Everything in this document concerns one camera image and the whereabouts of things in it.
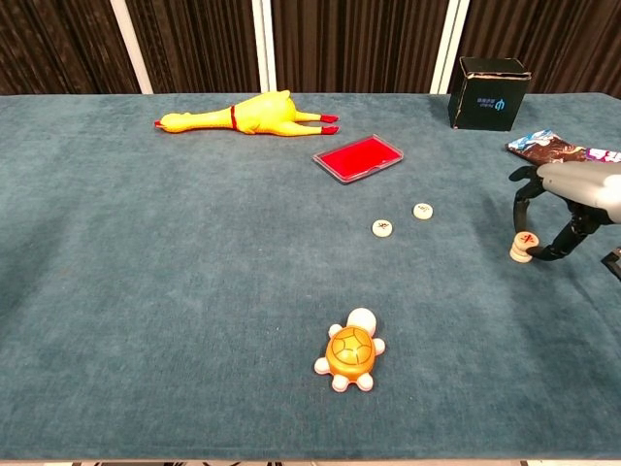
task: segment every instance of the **logo on box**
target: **logo on box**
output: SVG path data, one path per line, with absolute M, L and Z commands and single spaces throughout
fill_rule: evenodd
M 479 97 L 476 99 L 476 103 L 483 109 L 496 109 L 498 112 L 505 108 L 505 101 L 503 99 L 487 99 Z

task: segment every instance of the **black box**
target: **black box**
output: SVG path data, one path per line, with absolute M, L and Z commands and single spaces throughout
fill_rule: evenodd
M 460 57 L 448 103 L 453 128 L 510 131 L 531 81 L 515 58 Z

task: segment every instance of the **turtle leg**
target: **turtle leg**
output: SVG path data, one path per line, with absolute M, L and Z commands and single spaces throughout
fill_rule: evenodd
M 314 361 L 314 372 L 319 375 L 328 374 L 330 372 L 330 365 L 325 357 L 320 357 Z
M 347 390 L 347 386 L 349 385 L 349 379 L 346 376 L 342 376 L 341 374 L 337 374 L 332 379 L 332 388 L 334 391 L 338 391 L 339 393 L 343 393 Z
M 373 346 L 376 347 L 376 356 L 386 351 L 386 344 L 381 338 L 373 338 Z
M 358 378 L 356 385 L 362 391 L 369 391 L 373 388 L 373 377 L 367 372 Z
M 328 335 L 330 335 L 330 338 L 332 338 L 337 333 L 339 333 L 341 330 L 343 330 L 343 328 L 337 323 L 335 323 L 334 325 L 330 326 L 330 329 L 328 330 Z

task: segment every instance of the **white round game piece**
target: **white round game piece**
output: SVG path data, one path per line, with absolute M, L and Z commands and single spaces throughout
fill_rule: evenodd
M 513 238 L 513 245 L 518 250 L 527 250 L 539 245 L 539 238 L 530 231 L 520 231 Z
M 420 203 L 416 204 L 412 208 L 411 212 L 416 218 L 419 218 L 421 220 L 428 220 L 434 214 L 434 208 L 431 207 L 429 204 Z
M 533 257 L 531 255 L 529 256 L 525 256 L 525 255 L 518 255 L 515 252 L 513 252 L 513 249 L 511 249 L 508 252 L 508 255 L 511 256 L 511 259 L 513 259 L 515 262 L 519 262 L 520 264 L 526 264 L 528 262 L 530 262 L 531 260 L 533 260 Z
M 524 250 L 519 250 L 515 244 L 513 244 L 511 246 L 511 251 L 515 254 L 515 255 L 521 255 L 522 257 L 532 257 L 529 253 L 527 253 Z
M 392 223 L 384 219 L 376 220 L 374 221 L 373 227 L 371 229 L 373 231 L 373 234 L 377 237 L 386 238 L 392 233 Z

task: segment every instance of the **toy turtle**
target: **toy turtle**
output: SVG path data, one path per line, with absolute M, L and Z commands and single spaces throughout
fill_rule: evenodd
M 332 388 L 335 391 L 347 390 L 350 383 L 369 391 L 373 388 L 371 371 L 379 356 L 386 349 L 380 338 L 373 338 L 376 333 L 376 317 L 366 308 L 357 308 L 349 313 L 347 326 L 337 323 L 330 327 L 330 342 L 326 356 L 314 363 L 317 374 L 331 374 Z

